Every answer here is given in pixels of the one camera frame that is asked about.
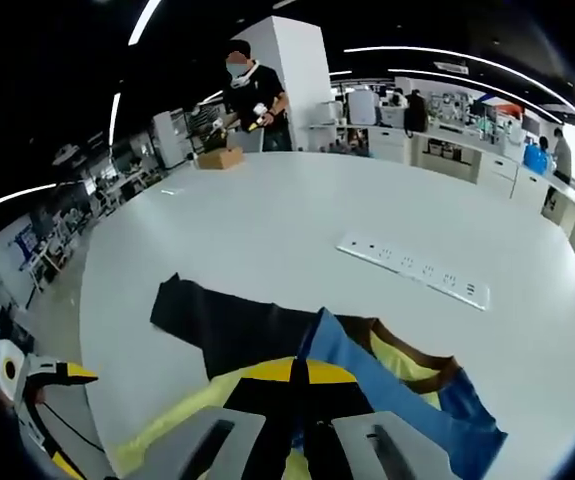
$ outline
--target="ceiling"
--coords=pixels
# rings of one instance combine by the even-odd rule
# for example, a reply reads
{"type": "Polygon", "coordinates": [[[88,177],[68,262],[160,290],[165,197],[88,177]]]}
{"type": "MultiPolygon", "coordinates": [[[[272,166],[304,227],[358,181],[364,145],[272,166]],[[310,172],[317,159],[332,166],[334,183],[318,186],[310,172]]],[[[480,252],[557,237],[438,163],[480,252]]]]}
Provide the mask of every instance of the ceiling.
{"type": "MultiPolygon", "coordinates": [[[[339,7],[332,0],[298,0],[274,11],[272,0],[162,0],[140,42],[128,47],[146,3],[0,1],[0,196],[61,179],[62,169],[51,167],[56,150],[101,131],[106,136],[118,91],[116,138],[146,128],[160,111],[220,90],[226,79],[224,41],[272,14],[321,26],[331,71],[353,70],[355,77],[387,76],[387,68],[435,71],[432,62],[444,60],[441,56],[343,52],[380,45],[435,47],[513,67],[575,103],[575,1],[544,9],[542,2],[530,1],[517,7],[500,0],[408,5],[363,0],[339,7]]],[[[558,103],[497,69],[468,66],[472,79],[534,103],[558,103]]],[[[13,220],[8,217],[40,198],[35,194],[1,206],[1,221],[13,220]]]]}

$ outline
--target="electrical outlet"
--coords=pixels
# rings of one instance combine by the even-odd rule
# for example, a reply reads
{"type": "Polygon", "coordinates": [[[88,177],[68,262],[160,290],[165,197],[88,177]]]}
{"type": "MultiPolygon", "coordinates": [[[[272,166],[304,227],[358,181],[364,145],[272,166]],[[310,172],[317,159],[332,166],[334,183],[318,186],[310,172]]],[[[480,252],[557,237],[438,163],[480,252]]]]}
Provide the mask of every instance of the electrical outlet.
{"type": "Polygon", "coordinates": [[[403,251],[365,235],[349,233],[336,248],[394,273],[420,281],[479,310],[489,308],[489,287],[461,275],[455,269],[444,268],[435,262],[403,251]]]}

